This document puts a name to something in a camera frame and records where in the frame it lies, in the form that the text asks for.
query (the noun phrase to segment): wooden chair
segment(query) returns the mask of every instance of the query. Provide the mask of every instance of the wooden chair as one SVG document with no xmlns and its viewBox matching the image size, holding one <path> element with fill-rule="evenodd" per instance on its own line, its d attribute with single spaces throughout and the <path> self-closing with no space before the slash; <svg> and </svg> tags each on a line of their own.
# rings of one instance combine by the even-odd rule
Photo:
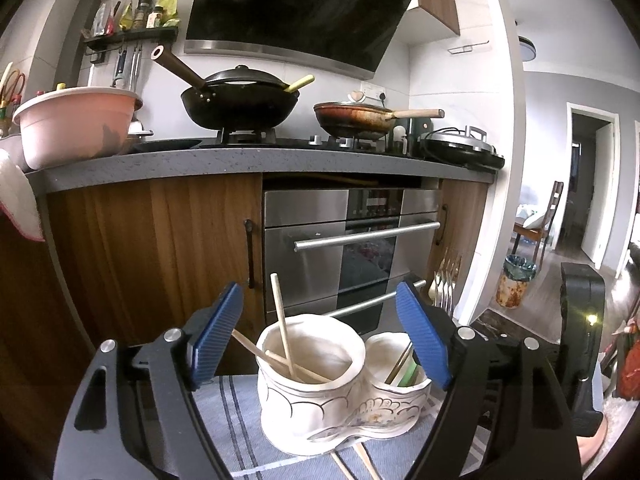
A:
<svg viewBox="0 0 640 480">
<path fill-rule="evenodd" d="M 525 229 L 519 224 L 513 225 L 513 231 L 516 233 L 516 241 L 513 243 L 513 250 L 511 251 L 511 254 L 516 253 L 520 237 L 524 236 L 525 238 L 536 242 L 536 249 L 533 251 L 533 262 L 535 263 L 536 258 L 538 257 L 540 242 L 544 239 L 545 243 L 544 245 L 542 245 L 542 255 L 540 256 L 540 265 L 538 266 L 538 271 L 540 271 L 540 269 L 542 268 L 542 261 L 545 259 L 546 242 L 549 238 L 551 225 L 553 224 L 554 218 L 556 217 L 556 211 L 558 210 L 558 203 L 560 202 L 563 188 L 564 182 L 558 182 L 557 180 L 554 182 L 554 188 L 551 192 L 551 199 L 549 199 L 549 205 L 546 208 L 545 217 L 542 221 L 542 225 L 539 228 Z"/>
</svg>

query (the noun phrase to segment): black shelf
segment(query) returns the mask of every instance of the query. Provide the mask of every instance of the black shelf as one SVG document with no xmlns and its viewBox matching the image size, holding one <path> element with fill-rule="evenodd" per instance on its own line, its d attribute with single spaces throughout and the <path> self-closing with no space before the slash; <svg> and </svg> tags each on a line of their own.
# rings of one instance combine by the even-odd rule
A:
<svg viewBox="0 0 640 480">
<path fill-rule="evenodd" d="M 139 30 L 121 30 L 108 36 L 95 36 L 84 40 L 84 44 L 94 52 L 101 52 L 114 44 L 131 41 L 156 40 L 158 43 L 173 43 L 178 37 L 178 27 L 140 28 Z"/>
</svg>

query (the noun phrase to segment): power socket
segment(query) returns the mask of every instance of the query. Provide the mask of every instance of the power socket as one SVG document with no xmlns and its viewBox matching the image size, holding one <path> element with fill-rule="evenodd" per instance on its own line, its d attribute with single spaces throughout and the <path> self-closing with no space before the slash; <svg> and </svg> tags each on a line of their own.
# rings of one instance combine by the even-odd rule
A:
<svg viewBox="0 0 640 480">
<path fill-rule="evenodd" d="M 380 94 L 385 93 L 385 88 L 383 86 L 363 81 L 360 83 L 360 91 L 365 95 L 365 97 L 380 101 Z"/>
</svg>

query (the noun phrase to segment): silver screw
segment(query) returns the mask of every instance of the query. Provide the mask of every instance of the silver screw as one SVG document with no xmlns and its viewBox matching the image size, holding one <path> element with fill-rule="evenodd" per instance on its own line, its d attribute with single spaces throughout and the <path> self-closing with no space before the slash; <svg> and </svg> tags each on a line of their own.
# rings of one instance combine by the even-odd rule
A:
<svg viewBox="0 0 640 480">
<path fill-rule="evenodd" d="M 180 336 L 182 336 L 182 330 L 179 328 L 170 328 L 164 333 L 164 340 L 171 343 L 172 341 L 178 341 Z"/>
<path fill-rule="evenodd" d="M 461 326 L 458 329 L 458 335 L 465 341 L 471 341 L 476 337 L 476 331 L 469 326 Z"/>
<path fill-rule="evenodd" d="M 114 348 L 116 348 L 116 342 L 113 339 L 107 339 L 100 345 L 100 351 L 104 353 L 111 352 Z"/>
<path fill-rule="evenodd" d="M 538 348 L 540 348 L 540 343 L 532 337 L 527 337 L 524 339 L 524 346 L 526 346 L 529 350 L 537 350 Z"/>
</svg>

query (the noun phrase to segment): doorway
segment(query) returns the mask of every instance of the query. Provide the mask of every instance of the doorway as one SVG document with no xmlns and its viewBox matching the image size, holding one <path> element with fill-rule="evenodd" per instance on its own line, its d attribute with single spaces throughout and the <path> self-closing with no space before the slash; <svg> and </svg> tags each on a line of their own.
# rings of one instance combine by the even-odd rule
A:
<svg viewBox="0 0 640 480">
<path fill-rule="evenodd" d="M 561 248 L 602 265 L 618 197 L 620 124 L 617 114 L 567 103 L 568 191 L 558 236 Z"/>
</svg>

